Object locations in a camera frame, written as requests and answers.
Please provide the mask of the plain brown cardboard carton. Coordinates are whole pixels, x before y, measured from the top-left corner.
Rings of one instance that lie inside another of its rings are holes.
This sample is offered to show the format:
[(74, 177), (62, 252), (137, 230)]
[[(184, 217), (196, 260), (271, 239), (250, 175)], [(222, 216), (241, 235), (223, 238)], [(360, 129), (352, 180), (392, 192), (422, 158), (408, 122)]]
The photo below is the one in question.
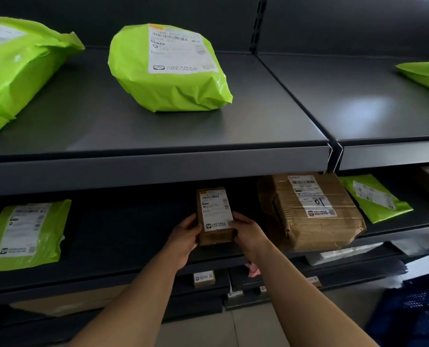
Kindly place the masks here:
[(11, 303), (13, 309), (31, 313), (60, 317), (88, 310), (101, 309), (127, 288), (127, 285), (113, 286), (90, 291), (32, 299)]

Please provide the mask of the flat white parcel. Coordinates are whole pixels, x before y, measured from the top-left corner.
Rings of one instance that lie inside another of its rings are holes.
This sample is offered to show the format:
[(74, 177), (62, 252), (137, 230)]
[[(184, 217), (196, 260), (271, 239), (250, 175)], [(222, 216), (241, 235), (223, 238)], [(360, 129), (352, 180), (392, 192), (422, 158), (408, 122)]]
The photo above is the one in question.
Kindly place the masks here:
[(349, 247), (349, 248), (334, 250), (334, 251), (310, 253), (305, 255), (305, 258), (309, 263), (309, 265), (319, 266), (325, 263), (342, 260), (345, 258), (367, 253), (381, 245), (383, 245), (383, 242), (364, 245), (364, 246)]

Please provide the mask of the plump green labelled mailer bag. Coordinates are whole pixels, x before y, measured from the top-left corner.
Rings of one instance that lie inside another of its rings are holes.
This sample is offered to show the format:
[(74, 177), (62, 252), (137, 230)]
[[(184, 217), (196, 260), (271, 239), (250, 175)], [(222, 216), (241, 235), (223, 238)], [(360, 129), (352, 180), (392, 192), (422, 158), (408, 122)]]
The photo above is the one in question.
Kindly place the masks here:
[(233, 101), (210, 41), (193, 31), (125, 26), (111, 41), (107, 63), (122, 88), (151, 112), (211, 111)]

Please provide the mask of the dark grey metal shelf board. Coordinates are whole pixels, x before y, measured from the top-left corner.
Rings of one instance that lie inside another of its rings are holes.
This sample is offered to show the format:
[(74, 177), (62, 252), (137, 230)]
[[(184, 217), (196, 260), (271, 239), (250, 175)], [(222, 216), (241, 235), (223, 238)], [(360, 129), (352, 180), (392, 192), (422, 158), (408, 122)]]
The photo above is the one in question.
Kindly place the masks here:
[(0, 272), (0, 305), (127, 284), (197, 210), (199, 189), (223, 186), (232, 210), (268, 233), (259, 177), (0, 196), (4, 206), (70, 199), (58, 262)]
[[(220, 313), (222, 295), (230, 288), (229, 273), (227, 269), (214, 272), (216, 283), (200, 288), (194, 288), (193, 274), (177, 276), (163, 321)], [(0, 304), (0, 347), (47, 347), (67, 342), (103, 309), (53, 317), (13, 309), (10, 304)]]
[(429, 195), (423, 191), (409, 176), (403, 175), (409, 171), (409, 166), (377, 167), (344, 170), (339, 176), (372, 174), (383, 186), (386, 186), (399, 199), (406, 201), (413, 211), (392, 219), (371, 224), (365, 215), (367, 230), (354, 240), (350, 247), (383, 242), (383, 245), (359, 254), (317, 266), (330, 267), (343, 263), (366, 262), (378, 259), (401, 259), (409, 257), (390, 243), (391, 240), (412, 238), (418, 235), (429, 234)]
[(333, 145), (333, 170), (429, 163), (429, 90), (397, 58), (259, 54)]
[(329, 140), (257, 57), (217, 53), (233, 103), (152, 113), (108, 51), (64, 65), (0, 131), (0, 196), (324, 171)]
[[(328, 291), (357, 284), (363, 284), (375, 280), (385, 279), (390, 276), (402, 275), (408, 269), (400, 256), (372, 257), (353, 262), (345, 262), (332, 266), (311, 268), (304, 257), (296, 257), (290, 261), (307, 278), (318, 276), (322, 287), (321, 291)], [(264, 280), (261, 275), (249, 278), (247, 269), (241, 267), (229, 268), (229, 279), (232, 293), (223, 297), (226, 310), (235, 310), (250, 307), (270, 301)]]

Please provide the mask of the slotted metal shelf upright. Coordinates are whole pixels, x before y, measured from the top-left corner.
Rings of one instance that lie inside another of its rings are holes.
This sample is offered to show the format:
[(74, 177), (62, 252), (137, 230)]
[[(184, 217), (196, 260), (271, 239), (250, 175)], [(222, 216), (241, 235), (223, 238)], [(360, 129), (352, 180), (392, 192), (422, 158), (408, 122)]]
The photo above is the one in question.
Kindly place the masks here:
[(261, 34), (262, 23), (264, 19), (264, 14), (266, 11), (268, 0), (258, 0), (257, 12), (254, 21), (253, 31), (251, 35), (251, 44), (250, 44), (250, 53), (252, 55), (257, 54), (257, 48), (259, 43), (259, 38)]

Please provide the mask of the flat green labelled mailer bag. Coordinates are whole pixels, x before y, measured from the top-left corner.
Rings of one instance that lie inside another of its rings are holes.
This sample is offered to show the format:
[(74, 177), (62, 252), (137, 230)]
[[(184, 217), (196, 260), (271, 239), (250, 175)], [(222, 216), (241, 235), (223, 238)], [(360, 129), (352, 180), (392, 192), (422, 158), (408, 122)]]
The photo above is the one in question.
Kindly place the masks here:
[(6, 206), (0, 213), (0, 272), (55, 263), (71, 199)]

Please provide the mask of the white plastic mailer bag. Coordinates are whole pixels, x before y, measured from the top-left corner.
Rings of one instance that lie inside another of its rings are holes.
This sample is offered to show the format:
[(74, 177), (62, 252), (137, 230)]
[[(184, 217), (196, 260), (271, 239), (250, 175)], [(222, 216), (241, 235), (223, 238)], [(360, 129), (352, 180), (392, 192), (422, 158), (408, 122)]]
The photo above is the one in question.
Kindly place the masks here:
[(409, 257), (422, 255), (429, 251), (429, 234), (392, 240), (391, 244)]

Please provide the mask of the small brown labelled cardboard box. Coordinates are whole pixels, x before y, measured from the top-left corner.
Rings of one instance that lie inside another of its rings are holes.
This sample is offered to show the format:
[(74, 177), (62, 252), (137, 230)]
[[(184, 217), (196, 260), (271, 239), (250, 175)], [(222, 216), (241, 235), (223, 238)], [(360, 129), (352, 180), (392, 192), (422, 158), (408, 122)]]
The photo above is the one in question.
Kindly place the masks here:
[(233, 215), (224, 187), (197, 190), (197, 214), (202, 225), (200, 247), (233, 242)]

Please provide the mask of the person's right hand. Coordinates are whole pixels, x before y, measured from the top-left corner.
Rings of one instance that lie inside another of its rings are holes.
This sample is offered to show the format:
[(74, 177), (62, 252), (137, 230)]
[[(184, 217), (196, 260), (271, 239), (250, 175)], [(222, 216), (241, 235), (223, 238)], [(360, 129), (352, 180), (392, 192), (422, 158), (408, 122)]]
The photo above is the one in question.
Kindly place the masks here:
[(246, 258), (256, 264), (258, 267), (262, 266), (266, 257), (274, 250), (274, 245), (265, 235), (261, 227), (254, 221), (251, 229), (244, 231), (237, 231), (234, 241), (240, 245)]

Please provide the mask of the person's left hand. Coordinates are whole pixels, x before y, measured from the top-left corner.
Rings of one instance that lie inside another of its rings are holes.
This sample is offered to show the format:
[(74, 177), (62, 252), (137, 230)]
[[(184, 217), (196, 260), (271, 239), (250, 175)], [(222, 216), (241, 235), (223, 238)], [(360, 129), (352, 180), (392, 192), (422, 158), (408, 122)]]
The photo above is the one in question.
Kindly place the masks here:
[(172, 230), (161, 252), (175, 270), (186, 265), (188, 256), (198, 245), (198, 235), (181, 229), (180, 223)]

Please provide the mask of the large green mailer bag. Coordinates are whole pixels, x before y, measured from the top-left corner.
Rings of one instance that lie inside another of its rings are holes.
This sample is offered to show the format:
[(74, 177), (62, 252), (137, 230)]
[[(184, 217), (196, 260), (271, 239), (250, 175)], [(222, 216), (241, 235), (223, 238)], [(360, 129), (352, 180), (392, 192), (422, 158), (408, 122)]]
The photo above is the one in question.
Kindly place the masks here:
[(0, 17), (0, 130), (16, 119), (68, 58), (84, 50), (74, 32)]

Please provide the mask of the large taped brown cardboard parcel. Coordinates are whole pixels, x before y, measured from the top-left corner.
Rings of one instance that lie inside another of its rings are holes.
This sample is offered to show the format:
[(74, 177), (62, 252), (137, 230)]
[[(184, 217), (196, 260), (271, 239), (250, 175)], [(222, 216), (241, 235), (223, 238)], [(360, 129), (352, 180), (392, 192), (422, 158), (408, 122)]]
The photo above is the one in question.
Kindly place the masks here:
[(262, 176), (257, 191), (268, 238), (280, 250), (339, 250), (367, 229), (335, 173)]

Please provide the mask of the person's left forearm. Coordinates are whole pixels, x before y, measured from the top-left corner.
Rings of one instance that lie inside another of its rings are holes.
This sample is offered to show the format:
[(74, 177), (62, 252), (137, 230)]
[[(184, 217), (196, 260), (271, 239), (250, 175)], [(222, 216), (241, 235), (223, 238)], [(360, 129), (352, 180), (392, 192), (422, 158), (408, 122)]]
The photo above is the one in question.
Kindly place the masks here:
[(66, 347), (155, 347), (176, 273), (188, 254), (161, 250)]

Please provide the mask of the person's right forearm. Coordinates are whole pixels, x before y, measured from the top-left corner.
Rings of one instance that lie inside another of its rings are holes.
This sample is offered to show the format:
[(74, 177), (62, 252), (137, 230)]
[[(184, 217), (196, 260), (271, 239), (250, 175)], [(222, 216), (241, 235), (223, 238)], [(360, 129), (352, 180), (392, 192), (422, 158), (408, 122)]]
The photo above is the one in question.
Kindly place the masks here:
[(259, 247), (253, 262), (290, 347), (379, 347), (273, 244)]

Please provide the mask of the blue plastic crate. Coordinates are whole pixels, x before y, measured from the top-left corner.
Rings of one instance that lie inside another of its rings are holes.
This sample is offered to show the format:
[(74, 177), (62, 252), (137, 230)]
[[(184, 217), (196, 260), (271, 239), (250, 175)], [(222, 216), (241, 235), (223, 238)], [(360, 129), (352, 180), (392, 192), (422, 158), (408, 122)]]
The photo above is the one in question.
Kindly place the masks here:
[(429, 274), (385, 291), (364, 330), (380, 347), (429, 347)]

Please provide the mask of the small flat green mailer bag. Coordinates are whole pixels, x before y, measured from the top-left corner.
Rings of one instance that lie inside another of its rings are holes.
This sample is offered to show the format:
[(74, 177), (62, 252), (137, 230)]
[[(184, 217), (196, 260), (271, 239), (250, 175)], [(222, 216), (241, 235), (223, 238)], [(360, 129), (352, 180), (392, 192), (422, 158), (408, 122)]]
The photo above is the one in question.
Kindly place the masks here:
[(371, 174), (339, 176), (338, 179), (372, 224), (413, 211), (407, 202), (399, 200)]

